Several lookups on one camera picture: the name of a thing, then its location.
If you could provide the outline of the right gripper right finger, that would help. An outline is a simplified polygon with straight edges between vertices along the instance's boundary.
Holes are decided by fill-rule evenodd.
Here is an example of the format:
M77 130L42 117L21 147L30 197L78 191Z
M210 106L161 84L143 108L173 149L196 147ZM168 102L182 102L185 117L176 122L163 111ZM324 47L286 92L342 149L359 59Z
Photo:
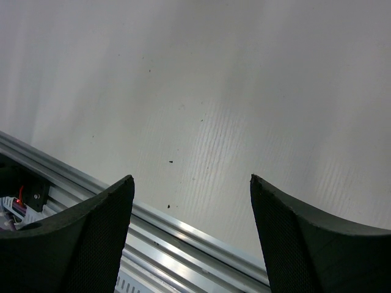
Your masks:
M250 198L272 292L390 292L390 230L324 212L257 175Z

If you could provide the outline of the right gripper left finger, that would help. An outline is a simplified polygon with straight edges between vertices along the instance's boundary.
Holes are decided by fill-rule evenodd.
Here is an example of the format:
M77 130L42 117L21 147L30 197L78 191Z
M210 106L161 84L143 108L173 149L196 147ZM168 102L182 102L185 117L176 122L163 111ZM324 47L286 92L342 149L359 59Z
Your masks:
M51 217L1 232L1 292L114 292L133 199L127 175Z

